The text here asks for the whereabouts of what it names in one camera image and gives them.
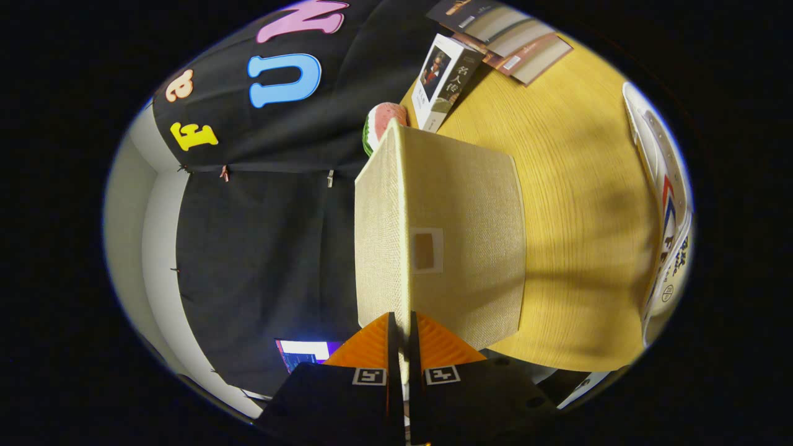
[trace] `white wall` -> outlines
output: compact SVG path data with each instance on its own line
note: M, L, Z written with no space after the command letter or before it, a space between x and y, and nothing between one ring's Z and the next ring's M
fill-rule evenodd
M189 175L165 145L151 105L132 123L113 166L105 205L105 244L119 299L132 323L174 371L249 417L262 409L229 386L187 322L176 267L179 209Z
M124 138L116 155L105 194L105 256L116 294L132 325L177 373L190 375L170 349L149 305L144 287L141 241L143 215L157 172Z

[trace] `stack of books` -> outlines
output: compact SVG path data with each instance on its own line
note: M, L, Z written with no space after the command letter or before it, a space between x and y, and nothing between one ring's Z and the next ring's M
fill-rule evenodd
M545 23L493 0L442 0L427 17L479 51L482 62L523 85L573 49Z

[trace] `screen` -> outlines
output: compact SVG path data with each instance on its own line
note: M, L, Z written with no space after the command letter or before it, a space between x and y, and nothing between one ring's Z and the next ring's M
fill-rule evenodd
M292 373L299 363L324 363L342 346L343 342L276 339L275 344L284 360L286 370Z

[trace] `pink letter n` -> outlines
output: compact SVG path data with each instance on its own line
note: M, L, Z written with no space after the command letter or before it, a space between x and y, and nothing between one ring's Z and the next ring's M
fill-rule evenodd
M321 29L325 34L333 34L341 28L344 14L336 13L324 18L311 19L318 15L342 10L348 6L344 2L322 2L320 0L306 0L305 2L287 6L283 10L292 10L294 12L263 26L259 30L259 34L256 35L256 41L263 44L279 34L294 33L308 29Z

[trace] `book cover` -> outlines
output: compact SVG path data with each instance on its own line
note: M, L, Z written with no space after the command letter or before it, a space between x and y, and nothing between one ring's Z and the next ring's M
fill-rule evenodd
M427 13L427 17L448 29L461 31L499 6L502 3L493 0L442 0Z
M512 27L530 21L528 16L509 6L498 6L472 21L462 32L487 43L506 33Z
M521 47L554 33L554 29L539 20L532 19L510 28L506 33L488 43L489 51L498 56L507 57L521 49Z
M553 40L553 42L549 43L545 48L524 62L520 68L514 70L512 72L512 77L518 79L523 85L529 85L572 50L573 47L564 40Z
M435 36L411 95L419 129L438 131L481 61L482 54L475 48Z
M550 46L556 40L560 40L556 34L549 34L534 40L528 45L518 48L517 51L513 52L507 57L501 57L492 51L489 51L484 43L474 39L471 36L455 33L452 37L471 47L476 48L479 52L485 55L484 59L482 59L483 63L486 63L490 67L495 68L507 76L511 75L513 71L520 68L527 60L531 59L534 54Z

